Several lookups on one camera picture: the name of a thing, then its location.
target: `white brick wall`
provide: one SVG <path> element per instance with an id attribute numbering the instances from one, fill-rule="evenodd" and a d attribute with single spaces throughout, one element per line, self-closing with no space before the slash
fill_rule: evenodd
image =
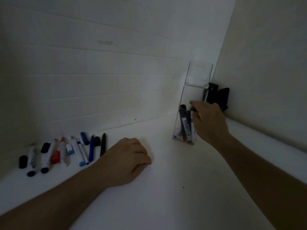
<path id="1" fill-rule="evenodd" d="M 234 3 L 0 0 L 1 144 L 176 112 L 189 61 L 215 68 Z"/>

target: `wall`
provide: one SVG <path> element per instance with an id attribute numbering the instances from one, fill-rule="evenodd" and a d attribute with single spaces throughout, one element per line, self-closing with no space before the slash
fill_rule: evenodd
<path id="1" fill-rule="evenodd" d="M 226 115 L 307 151 L 307 0 L 237 0 L 213 82 Z"/>
<path id="2" fill-rule="evenodd" d="M 1 0 L 4 149 L 172 114 L 235 0 Z"/>

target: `person's right hand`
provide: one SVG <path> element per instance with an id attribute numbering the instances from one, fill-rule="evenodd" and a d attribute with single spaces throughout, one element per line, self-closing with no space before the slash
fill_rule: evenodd
<path id="1" fill-rule="evenodd" d="M 136 138 L 123 138 L 89 169 L 94 176 L 95 186 L 103 191 L 132 182 L 147 165 L 151 165 L 151 158 L 140 141 Z"/>
<path id="2" fill-rule="evenodd" d="M 203 101 L 190 101 L 190 104 L 197 110 L 193 112 L 193 124 L 201 139 L 215 147 L 230 136 L 225 116 L 218 104 Z"/>

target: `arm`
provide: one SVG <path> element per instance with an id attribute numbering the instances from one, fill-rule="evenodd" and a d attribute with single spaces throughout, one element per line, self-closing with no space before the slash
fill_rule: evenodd
<path id="1" fill-rule="evenodd" d="M 103 190 L 132 182 L 149 164 L 137 139 L 121 139 L 92 166 L 0 216 L 0 229 L 68 229 Z"/>
<path id="2" fill-rule="evenodd" d="M 276 229 L 307 229 L 307 185 L 267 162 L 228 132 L 219 106 L 191 101 L 199 135 L 225 159 Z"/>

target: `open clear lid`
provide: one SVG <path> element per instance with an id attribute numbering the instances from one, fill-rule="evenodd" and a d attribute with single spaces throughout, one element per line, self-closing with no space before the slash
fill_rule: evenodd
<path id="1" fill-rule="evenodd" d="M 213 64 L 203 61 L 190 61 L 185 85 L 207 88 Z"/>

